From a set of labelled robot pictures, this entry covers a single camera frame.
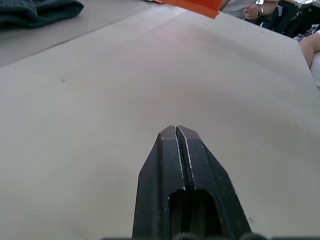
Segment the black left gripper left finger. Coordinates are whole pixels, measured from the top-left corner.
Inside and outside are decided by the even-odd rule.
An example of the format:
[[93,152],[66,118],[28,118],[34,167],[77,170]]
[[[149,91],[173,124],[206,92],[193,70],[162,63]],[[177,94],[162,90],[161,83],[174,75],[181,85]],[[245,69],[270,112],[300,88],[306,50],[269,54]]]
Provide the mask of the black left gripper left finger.
[[171,195],[185,189],[175,127],[160,131],[143,164],[137,184],[133,238],[171,238]]

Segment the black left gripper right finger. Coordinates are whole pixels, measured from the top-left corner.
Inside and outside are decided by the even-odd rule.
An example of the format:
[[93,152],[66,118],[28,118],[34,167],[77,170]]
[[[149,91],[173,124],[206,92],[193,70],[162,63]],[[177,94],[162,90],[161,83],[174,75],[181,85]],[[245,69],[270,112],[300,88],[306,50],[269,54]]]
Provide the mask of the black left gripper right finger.
[[201,238],[241,238],[251,227],[231,179],[200,136],[175,129],[185,172],[181,229]]

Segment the bystander hand with wristwatch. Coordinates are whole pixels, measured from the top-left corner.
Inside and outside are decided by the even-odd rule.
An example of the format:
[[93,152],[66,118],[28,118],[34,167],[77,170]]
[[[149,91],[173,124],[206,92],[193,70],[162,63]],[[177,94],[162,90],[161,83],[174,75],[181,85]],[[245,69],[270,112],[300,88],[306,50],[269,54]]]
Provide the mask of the bystander hand with wristwatch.
[[247,5],[243,11],[244,18],[249,21],[256,20],[261,15],[262,8],[262,5],[258,4]]

